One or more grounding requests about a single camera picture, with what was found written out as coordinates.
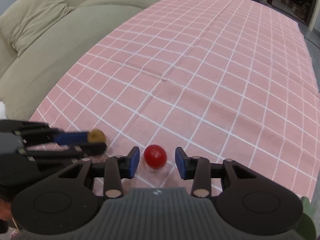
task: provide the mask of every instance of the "throw pillow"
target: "throw pillow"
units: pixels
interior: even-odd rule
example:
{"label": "throw pillow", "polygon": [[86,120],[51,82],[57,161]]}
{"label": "throw pillow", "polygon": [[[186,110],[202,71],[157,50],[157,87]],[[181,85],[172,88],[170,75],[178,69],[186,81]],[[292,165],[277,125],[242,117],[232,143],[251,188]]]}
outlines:
{"label": "throw pillow", "polygon": [[0,31],[20,57],[47,29],[74,9],[65,0],[17,0],[0,16]]}

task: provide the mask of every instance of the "pink tablecloth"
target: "pink tablecloth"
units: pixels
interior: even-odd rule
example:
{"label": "pink tablecloth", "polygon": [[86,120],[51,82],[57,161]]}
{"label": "pink tablecloth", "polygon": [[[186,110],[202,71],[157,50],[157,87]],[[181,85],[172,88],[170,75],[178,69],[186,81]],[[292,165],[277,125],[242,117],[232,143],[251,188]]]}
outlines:
{"label": "pink tablecloth", "polygon": [[[311,198],[318,96],[296,22],[251,0],[162,0],[79,59],[31,120],[97,127],[110,140],[106,156],[161,145],[166,166],[150,172],[141,162],[125,188],[189,190],[174,165],[181,146],[211,162],[232,158]],[[212,187],[221,190],[214,179]]]}

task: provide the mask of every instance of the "logo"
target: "logo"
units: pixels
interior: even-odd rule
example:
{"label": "logo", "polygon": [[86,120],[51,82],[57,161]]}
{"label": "logo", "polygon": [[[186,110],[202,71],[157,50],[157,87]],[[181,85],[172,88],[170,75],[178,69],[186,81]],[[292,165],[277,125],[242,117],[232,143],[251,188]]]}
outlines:
{"label": "logo", "polygon": [[152,193],[155,194],[156,196],[158,196],[162,193],[162,191],[159,189],[155,189]]}

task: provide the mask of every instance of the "blue finger pad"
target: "blue finger pad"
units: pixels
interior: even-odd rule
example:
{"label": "blue finger pad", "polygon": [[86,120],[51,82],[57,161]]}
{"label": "blue finger pad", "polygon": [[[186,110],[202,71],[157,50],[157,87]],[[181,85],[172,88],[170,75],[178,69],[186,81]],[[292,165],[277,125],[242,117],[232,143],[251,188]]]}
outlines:
{"label": "blue finger pad", "polygon": [[177,149],[176,149],[176,153],[175,153],[175,161],[176,161],[176,165],[177,165],[181,179],[185,179],[186,178],[186,169],[184,166],[184,160]]}
{"label": "blue finger pad", "polygon": [[76,145],[88,142],[87,132],[60,133],[54,136],[54,142],[59,145]]}
{"label": "blue finger pad", "polygon": [[130,178],[134,177],[136,170],[137,170],[137,167],[138,167],[138,164],[139,164],[139,161],[140,161],[140,150],[139,150],[139,148],[137,148],[137,150],[134,152],[134,154],[130,160],[130,168],[129,168],[129,177]]}

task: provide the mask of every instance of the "metal pin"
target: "metal pin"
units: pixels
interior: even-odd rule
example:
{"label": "metal pin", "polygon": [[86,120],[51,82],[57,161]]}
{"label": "metal pin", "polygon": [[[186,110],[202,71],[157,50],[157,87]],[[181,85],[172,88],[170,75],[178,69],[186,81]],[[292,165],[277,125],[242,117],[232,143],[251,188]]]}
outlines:
{"label": "metal pin", "polygon": [[209,195],[209,191],[207,191],[206,189],[204,188],[199,188],[199,189],[196,189],[194,192],[193,192],[193,195],[197,196],[197,197],[207,197]]}
{"label": "metal pin", "polygon": [[77,152],[82,152],[82,149],[81,149],[78,145],[75,145],[75,146],[74,146],[74,149],[75,149]]}
{"label": "metal pin", "polygon": [[121,196],[121,191],[117,189],[109,189],[105,194],[108,198],[117,198]]}
{"label": "metal pin", "polygon": [[14,218],[12,218],[12,221],[13,221],[14,225],[16,226],[16,229],[20,232],[20,228],[18,227],[18,225],[17,225],[16,221],[14,220]]}
{"label": "metal pin", "polygon": [[18,152],[19,152],[20,154],[26,154],[26,153],[27,153],[26,150],[23,149],[23,148],[19,149]]}

